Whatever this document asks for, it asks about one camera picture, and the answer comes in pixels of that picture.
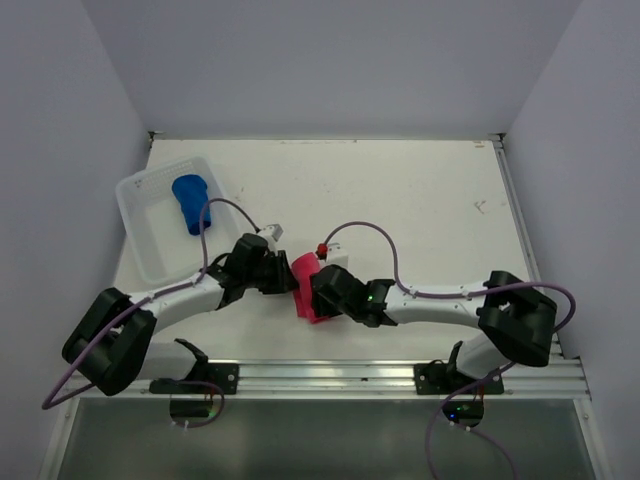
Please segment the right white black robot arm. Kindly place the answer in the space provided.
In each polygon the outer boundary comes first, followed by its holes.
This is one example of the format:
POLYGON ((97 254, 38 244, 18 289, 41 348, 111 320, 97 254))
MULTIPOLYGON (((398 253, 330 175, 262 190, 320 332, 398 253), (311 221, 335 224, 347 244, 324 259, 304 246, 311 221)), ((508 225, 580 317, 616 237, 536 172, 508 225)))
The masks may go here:
POLYGON ((481 378, 513 362, 549 363, 557 305, 527 282, 493 271, 484 283, 421 296, 395 280, 366 283, 329 265, 310 276, 311 306, 319 316, 346 315, 369 328, 414 323, 459 325, 479 334, 458 342, 445 369, 451 389, 468 392, 481 378))

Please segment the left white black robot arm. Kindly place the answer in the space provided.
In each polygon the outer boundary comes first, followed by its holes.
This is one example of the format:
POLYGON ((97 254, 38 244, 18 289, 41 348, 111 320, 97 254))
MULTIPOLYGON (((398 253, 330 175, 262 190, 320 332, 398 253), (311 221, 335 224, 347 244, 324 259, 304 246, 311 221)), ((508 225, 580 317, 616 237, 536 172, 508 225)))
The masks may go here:
POLYGON ((263 295, 297 288, 279 225, 245 233, 232 251, 188 279, 149 292, 102 291, 62 348, 91 385, 114 396, 136 380, 171 393, 206 392, 221 382, 207 355, 192 342, 156 343, 156 333, 199 314, 219 311, 255 289, 263 295))

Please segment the pink towel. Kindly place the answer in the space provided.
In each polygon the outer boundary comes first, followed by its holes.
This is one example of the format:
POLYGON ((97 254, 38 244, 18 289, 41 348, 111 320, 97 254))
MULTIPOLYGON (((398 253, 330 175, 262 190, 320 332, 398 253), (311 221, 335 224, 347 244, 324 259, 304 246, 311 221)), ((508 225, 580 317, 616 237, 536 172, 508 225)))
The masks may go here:
POLYGON ((311 324, 317 324, 329 319, 319 316, 312 307, 311 276, 320 271, 320 262, 313 252, 298 257, 291 264, 291 272, 298 283, 293 291, 293 298, 298 318, 307 319, 311 324))

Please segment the blue towel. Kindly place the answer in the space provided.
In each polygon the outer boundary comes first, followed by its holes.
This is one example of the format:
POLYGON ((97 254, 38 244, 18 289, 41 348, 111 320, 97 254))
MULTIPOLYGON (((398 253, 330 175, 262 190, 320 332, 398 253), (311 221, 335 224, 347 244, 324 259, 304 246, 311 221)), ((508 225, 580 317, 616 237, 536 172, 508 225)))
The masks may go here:
POLYGON ((188 233, 199 236, 212 224, 208 184, 201 176, 188 174, 176 178, 171 190, 180 205, 188 233))

